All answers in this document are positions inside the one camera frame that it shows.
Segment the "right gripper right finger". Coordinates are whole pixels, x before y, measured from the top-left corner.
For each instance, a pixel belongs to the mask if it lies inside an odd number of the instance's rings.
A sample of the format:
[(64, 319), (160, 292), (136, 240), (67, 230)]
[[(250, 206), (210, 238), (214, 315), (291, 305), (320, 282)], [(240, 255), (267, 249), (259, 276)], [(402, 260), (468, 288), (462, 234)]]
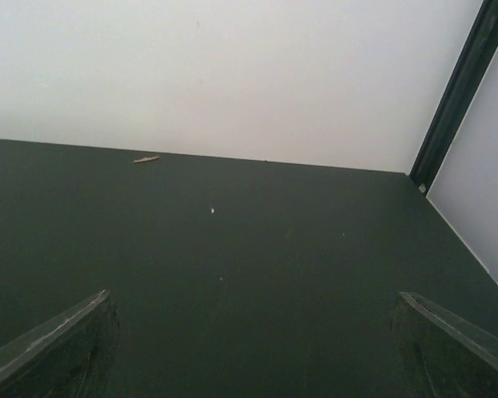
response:
[(415, 293), (398, 294), (392, 334), (412, 397), (498, 397), (498, 338)]

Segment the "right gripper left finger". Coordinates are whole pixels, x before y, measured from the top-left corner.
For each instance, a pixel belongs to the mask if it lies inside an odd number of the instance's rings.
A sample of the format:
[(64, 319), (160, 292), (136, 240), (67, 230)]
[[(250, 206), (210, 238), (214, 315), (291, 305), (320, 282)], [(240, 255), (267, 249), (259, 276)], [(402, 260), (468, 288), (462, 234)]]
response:
[(102, 397), (119, 337), (104, 289), (0, 347), (0, 397)]

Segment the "small wood chip debris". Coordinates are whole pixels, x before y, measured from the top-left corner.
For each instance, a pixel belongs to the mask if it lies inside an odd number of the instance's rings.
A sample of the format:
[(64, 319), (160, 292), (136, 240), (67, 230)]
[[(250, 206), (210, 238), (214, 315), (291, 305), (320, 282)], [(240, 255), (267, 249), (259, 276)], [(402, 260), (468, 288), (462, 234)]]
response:
[(153, 162), (153, 161), (159, 160), (159, 158), (160, 158), (159, 155), (142, 157), (142, 158), (135, 159), (133, 161), (133, 164), (149, 163), (149, 162)]

